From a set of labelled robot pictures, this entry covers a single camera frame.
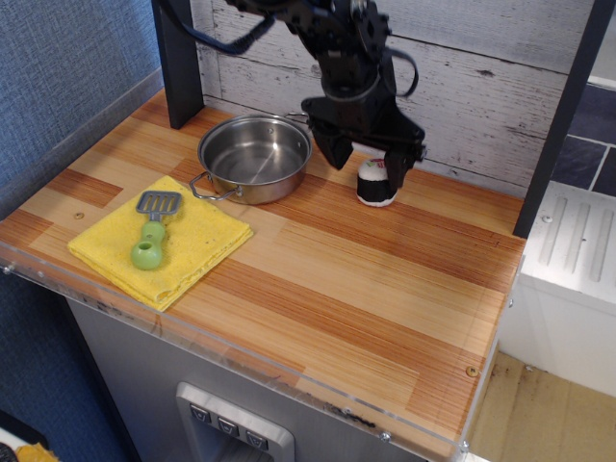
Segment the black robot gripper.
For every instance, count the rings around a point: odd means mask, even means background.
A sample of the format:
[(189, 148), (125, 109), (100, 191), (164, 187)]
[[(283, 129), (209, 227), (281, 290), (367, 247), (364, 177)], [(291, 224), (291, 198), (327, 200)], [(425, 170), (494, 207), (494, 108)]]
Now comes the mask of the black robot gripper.
[[(407, 91), (397, 92), (393, 60), (405, 60), (414, 70)], [(321, 97), (307, 98), (301, 108), (309, 117), (309, 125), (317, 146), (326, 161), (342, 169), (353, 152), (354, 143), (386, 151), (385, 167), (390, 187), (403, 186), (405, 175), (415, 162), (425, 156), (424, 130), (402, 113), (399, 97), (412, 94), (419, 83), (415, 60), (405, 52), (386, 52), (376, 68), (372, 84), (352, 94), (338, 88)]]

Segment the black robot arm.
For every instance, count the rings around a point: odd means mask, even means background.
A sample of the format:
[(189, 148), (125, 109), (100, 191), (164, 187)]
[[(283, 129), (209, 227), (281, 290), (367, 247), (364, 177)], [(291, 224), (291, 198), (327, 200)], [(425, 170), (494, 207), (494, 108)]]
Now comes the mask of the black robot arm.
[(400, 92), (394, 60), (411, 62), (407, 53), (387, 47), (388, 17), (373, 1), (235, 1), (243, 13), (284, 22), (299, 37), (321, 70), (321, 97), (302, 101), (301, 109), (327, 162), (342, 168), (355, 144), (384, 152), (392, 189), (424, 158), (424, 130), (397, 101)]

